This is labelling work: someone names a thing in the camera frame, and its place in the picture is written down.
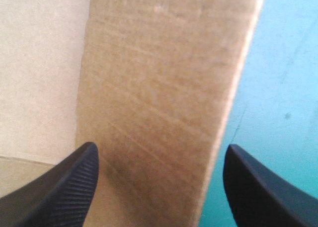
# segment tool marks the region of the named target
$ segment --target black textured grip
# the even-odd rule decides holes
[[[237,145],[228,147],[223,181],[238,227],[318,227],[318,200]]]
[[[81,227],[98,179],[98,151],[86,143],[28,185],[0,199],[0,227]]]

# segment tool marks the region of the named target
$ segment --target cardboard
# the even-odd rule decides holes
[[[261,3],[91,0],[77,145],[100,150],[96,226],[196,226]]]
[[[262,1],[0,0],[0,195],[94,141],[86,227],[196,226]]]

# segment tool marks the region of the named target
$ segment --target turquoise wall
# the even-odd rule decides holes
[[[318,198],[318,0],[265,0],[200,227],[235,227],[222,183],[228,144]]]

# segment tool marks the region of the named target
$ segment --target beige wall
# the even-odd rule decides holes
[[[89,0],[0,0],[0,156],[57,163],[75,148]]]

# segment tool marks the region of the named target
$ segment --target brown cardboard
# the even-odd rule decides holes
[[[196,226],[262,1],[91,0],[76,142],[99,146],[94,226]]]

